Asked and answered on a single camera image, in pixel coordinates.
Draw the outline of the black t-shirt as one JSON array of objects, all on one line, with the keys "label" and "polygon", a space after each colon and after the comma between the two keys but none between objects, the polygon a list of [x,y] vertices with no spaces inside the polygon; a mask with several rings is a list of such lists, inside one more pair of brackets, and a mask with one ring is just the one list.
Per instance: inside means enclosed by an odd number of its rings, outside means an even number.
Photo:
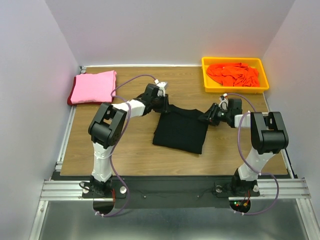
[{"label": "black t-shirt", "polygon": [[208,124],[199,120],[198,109],[183,109],[173,104],[160,115],[152,144],[201,155]]}]

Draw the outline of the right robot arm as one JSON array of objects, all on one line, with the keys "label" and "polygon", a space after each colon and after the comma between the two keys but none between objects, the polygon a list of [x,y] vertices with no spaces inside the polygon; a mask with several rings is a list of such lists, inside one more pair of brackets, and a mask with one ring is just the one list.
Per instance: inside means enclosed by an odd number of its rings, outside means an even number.
[{"label": "right robot arm", "polygon": [[198,120],[211,126],[221,122],[231,128],[250,130],[251,150],[242,157],[243,164],[235,170],[229,183],[214,184],[218,197],[259,196],[258,177],[266,163],[276,154],[287,148],[288,133],[280,112],[243,113],[242,99],[220,97],[220,103],[213,103]]}]

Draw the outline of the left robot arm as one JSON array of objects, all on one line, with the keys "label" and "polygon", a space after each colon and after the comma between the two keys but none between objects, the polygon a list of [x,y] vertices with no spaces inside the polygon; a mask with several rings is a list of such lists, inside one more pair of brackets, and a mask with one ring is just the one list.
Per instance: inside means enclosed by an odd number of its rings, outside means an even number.
[{"label": "left robot arm", "polygon": [[155,80],[149,83],[138,97],[123,103],[102,103],[88,128],[93,144],[93,170],[90,182],[81,183],[84,194],[94,193],[106,197],[112,192],[113,168],[111,157],[123,131],[134,117],[142,117],[155,111],[167,113],[169,96],[168,83]]}]

